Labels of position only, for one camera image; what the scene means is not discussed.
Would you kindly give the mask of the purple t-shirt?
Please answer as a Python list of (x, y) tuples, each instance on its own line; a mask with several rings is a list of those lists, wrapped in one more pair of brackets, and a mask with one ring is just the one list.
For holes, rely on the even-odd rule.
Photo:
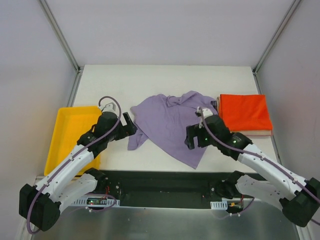
[(130, 108), (137, 130), (129, 137), (127, 149), (136, 150), (150, 140), (171, 157), (196, 169), (206, 149), (188, 149), (185, 144), (186, 128), (199, 123), (196, 116), (198, 107), (208, 108), (217, 114), (216, 105), (214, 98), (196, 91), (182, 96), (150, 96)]

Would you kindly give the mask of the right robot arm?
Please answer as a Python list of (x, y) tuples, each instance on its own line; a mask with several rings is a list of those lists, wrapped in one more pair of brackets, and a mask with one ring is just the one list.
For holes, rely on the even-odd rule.
[(269, 159), (250, 138), (240, 132), (231, 132), (224, 121), (208, 108), (198, 108), (200, 121), (187, 126), (185, 144), (195, 147), (216, 147), (223, 155), (246, 165), (262, 176), (261, 182), (247, 174), (234, 171), (215, 187), (217, 195), (232, 199), (239, 194), (262, 200), (279, 209), (293, 224), (306, 227), (315, 223), (320, 208), (320, 182), (304, 177)]

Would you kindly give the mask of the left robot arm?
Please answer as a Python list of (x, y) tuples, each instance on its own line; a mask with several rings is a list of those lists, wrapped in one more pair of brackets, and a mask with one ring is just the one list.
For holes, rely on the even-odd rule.
[(105, 191), (104, 174), (92, 167), (76, 182), (71, 180), (91, 163), (112, 141), (122, 140), (136, 133), (130, 115), (122, 114), (126, 122), (112, 110), (104, 110), (97, 122), (76, 142), (69, 155), (45, 178), (35, 185), (25, 184), (19, 191), (19, 215), (26, 219), (29, 234), (49, 230), (61, 213), (79, 197)]

